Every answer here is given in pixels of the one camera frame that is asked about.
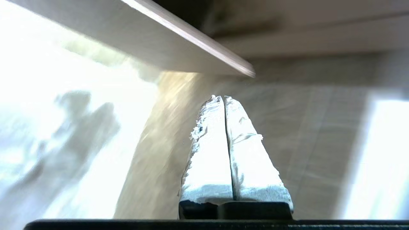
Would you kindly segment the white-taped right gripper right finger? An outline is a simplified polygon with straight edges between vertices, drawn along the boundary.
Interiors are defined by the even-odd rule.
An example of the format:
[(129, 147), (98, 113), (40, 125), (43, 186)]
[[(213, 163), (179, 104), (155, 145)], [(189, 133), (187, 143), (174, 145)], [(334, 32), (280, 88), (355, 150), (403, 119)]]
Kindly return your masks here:
[(293, 213), (291, 195), (242, 104), (225, 96), (225, 115), (234, 200), (282, 202)]

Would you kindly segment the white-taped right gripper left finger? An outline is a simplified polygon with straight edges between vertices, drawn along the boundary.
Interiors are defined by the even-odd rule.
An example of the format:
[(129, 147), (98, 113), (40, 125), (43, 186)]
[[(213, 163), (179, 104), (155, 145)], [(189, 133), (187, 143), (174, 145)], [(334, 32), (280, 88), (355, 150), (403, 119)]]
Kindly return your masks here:
[(234, 200), (221, 96), (211, 96), (200, 107), (190, 140), (179, 190), (179, 219), (216, 219), (218, 207)]

